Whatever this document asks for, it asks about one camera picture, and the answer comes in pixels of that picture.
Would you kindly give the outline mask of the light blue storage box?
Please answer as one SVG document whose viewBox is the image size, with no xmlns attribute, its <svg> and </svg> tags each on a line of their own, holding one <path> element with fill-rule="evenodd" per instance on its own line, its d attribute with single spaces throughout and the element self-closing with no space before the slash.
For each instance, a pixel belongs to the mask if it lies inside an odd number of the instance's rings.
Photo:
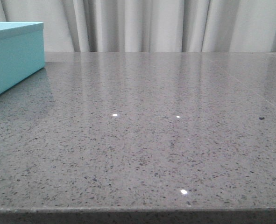
<svg viewBox="0 0 276 224">
<path fill-rule="evenodd" d="M 0 94 L 45 66 L 43 22 L 0 22 Z"/>
</svg>

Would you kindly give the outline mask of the white pleated curtain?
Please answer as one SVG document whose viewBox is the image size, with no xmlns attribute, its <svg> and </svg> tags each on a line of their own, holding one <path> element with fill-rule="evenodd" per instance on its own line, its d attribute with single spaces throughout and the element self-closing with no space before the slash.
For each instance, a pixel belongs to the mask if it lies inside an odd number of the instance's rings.
<svg viewBox="0 0 276 224">
<path fill-rule="evenodd" d="M 0 0 L 49 52 L 276 52 L 276 0 Z"/>
</svg>

